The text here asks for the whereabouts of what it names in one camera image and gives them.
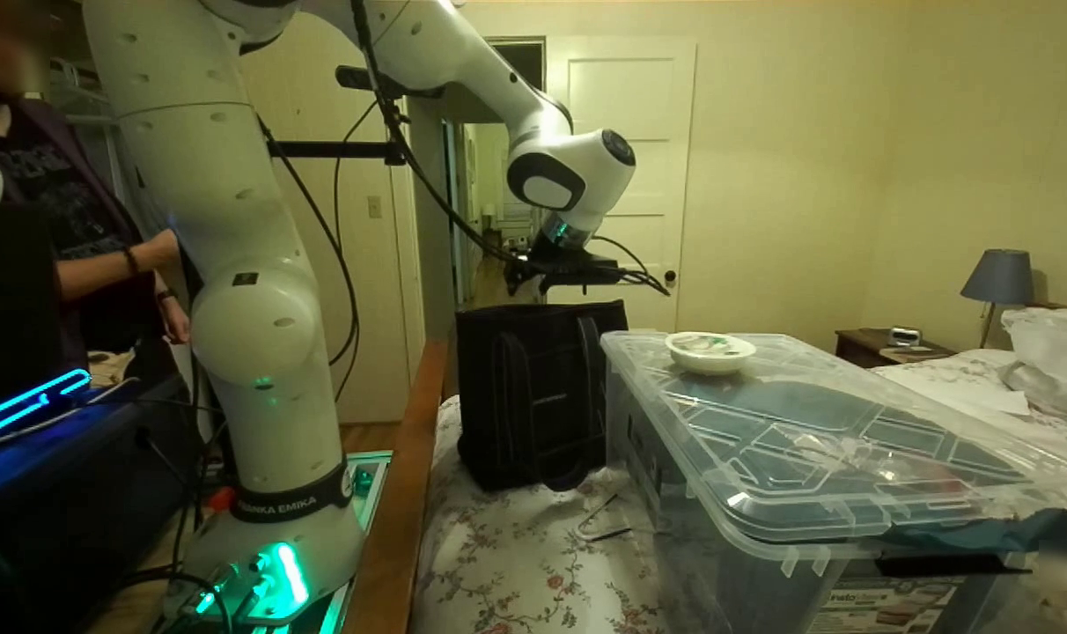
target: bowl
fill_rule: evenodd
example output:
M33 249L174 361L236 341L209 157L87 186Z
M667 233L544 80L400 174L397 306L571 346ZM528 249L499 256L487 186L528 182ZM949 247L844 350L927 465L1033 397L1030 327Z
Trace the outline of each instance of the bowl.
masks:
M741 373L753 357L753 341L723 330L676 330L667 339L676 367L689 373Z

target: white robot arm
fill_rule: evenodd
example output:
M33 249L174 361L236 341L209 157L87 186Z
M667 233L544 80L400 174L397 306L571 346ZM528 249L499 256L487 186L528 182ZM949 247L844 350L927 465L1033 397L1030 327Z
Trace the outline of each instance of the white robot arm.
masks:
M220 593L177 590L170 624L297 624L349 590L366 531L349 508L317 280L236 73L236 57L279 40L299 8L359 43L379 79L412 91L465 86L504 117L507 181L552 212L538 238L551 249L579 255L635 171L619 133L571 133L565 109L446 0L81 0L128 157L206 282L194 357L241 481L231 516L184 559Z

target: pillow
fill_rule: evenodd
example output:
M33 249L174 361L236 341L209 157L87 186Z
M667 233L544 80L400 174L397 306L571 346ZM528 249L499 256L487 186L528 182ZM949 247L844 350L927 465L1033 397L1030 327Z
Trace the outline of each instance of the pillow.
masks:
M1001 315L1013 357L1048 373L1067 394L1067 310L1020 306Z

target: lamp shade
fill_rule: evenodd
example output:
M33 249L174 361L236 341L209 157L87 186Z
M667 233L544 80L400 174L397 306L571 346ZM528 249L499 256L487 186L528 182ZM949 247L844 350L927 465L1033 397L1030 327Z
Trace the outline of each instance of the lamp shade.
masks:
M961 298L978 302L1020 306L1033 302L1033 266L1025 249L985 249Z

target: blue led light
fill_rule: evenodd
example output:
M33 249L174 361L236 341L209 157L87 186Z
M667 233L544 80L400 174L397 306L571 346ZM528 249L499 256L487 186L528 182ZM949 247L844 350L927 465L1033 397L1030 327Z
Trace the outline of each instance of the blue led light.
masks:
M81 391L87 384L90 384L87 372L76 367L76 372L67 372L67 373L54 377L54 382L44 382L44 384L36 384L36 387L28 387L28 391L0 403L0 430L22 422L25 415L33 415L40 409L46 409L54 391L56 394L73 394L73 391Z

